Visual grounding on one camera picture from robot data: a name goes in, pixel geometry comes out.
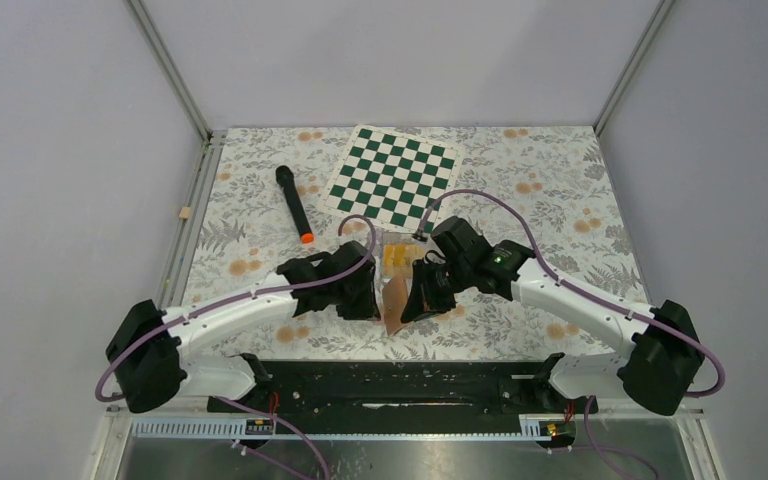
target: black microphone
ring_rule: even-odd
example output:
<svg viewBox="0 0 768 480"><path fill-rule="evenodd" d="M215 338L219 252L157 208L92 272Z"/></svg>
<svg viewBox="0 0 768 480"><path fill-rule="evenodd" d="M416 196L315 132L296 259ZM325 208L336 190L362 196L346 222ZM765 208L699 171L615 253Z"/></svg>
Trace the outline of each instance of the black microphone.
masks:
<svg viewBox="0 0 768 480"><path fill-rule="evenodd" d="M312 242L313 232L310 231L310 224L307 222L307 215L304 213L302 200L299 198L299 192L296 191L293 172L288 166L281 165L275 169L275 180L278 181L278 185L284 191L284 198L287 199L290 215L293 216L293 223L296 224L296 230L299 231L302 243Z"/></svg>

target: orange flower pattern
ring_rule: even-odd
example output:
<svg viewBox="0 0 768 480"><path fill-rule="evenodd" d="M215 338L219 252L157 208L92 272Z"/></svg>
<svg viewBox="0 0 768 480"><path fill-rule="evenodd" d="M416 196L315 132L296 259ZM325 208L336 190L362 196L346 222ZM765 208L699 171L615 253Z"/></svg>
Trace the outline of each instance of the orange flower pattern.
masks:
<svg viewBox="0 0 768 480"><path fill-rule="evenodd" d="M363 222L315 208L352 128L230 129L199 234L185 299L193 302L263 279L279 264L348 240L367 241ZM626 298L645 298L630 240L619 216L593 130L587 127L403 128L404 133L459 144L465 156L459 188L499 196L525 216L553 265L568 275ZM288 165L311 227L303 245L275 186L278 165ZM449 212L469 220L492 243L525 243L507 212L486 200L454 196ZM381 288L376 279L376 288ZM280 359L495 359L532 360L564 351L606 351L597 338L563 319L474 290L432 320L382 337L374 322L345 322L333 309L308 312L277 325L261 325L212 347L217 354L251 352Z"/></svg>

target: green and white checkerboard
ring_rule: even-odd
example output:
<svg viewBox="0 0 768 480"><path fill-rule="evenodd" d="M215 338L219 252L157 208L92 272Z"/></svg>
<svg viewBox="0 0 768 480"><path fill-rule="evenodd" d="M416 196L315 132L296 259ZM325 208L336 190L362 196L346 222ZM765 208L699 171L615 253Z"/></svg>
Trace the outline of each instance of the green and white checkerboard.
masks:
<svg viewBox="0 0 768 480"><path fill-rule="evenodd" d="M426 207L454 187L462 159L454 145L358 126L317 208L341 217L362 214L384 229L412 233ZM426 232L439 215L431 213Z"/></svg>

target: floral tablecloth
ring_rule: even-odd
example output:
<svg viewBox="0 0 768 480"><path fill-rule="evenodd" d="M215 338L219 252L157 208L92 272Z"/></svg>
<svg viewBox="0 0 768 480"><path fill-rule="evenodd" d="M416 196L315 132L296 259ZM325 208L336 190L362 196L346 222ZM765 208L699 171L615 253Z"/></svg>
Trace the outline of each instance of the floral tablecloth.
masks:
<svg viewBox="0 0 768 480"><path fill-rule="evenodd" d="M590 127L404 128L458 143L466 157L457 188L501 197L532 226L548 260L600 288L645 301L631 243ZM227 293L263 278L287 259L333 251L347 238L366 243L366 227L314 208L351 128L239 128L228 131L187 280L184 302ZM288 165L316 241L298 240L275 168ZM504 210L472 196L447 199L495 244L528 245ZM554 352L593 354L607 347L542 310L474 291L457 296L449 314L412 323L388 337L371 321L344 321L333 307L262 324L212 348L267 359L543 360Z"/></svg>

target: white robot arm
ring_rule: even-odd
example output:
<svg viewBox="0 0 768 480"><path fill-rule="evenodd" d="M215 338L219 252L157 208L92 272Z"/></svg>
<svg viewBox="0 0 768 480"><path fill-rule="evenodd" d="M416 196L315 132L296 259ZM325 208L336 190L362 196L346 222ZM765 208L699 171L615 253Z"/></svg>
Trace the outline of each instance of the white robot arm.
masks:
<svg viewBox="0 0 768 480"><path fill-rule="evenodd" d="M529 248L505 240L491 247L463 219L451 217L431 234L443 262L418 260L402 322L421 321L454 308L456 293L476 287L524 306L535 306L589 332L614 350L590 356L556 354L544 364L547 381L560 397L576 399L631 397L645 408L671 415L702 363L702 355L685 343L633 318L634 313L654 314L696 338L687 312L666 302L661 308L628 302L597 289L535 259ZM204 350L262 323L281 323L310 310L336 305L346 320L378 317L373 290L374 263L334 283L314 288L293 285L314 283L347 270L367 255L365 247L349 242L332 254L320 253L281 265L260 282L223 297L165 312L142 302L131 309L107 350L113 361L141 334L167 324L164 335L141 347L115 370L133 412L156 408L173 396L222 396L241 398L266 373L245 356L203 355ZM618 314L569 288L583 289L591 297L628 307Z"/></svg>

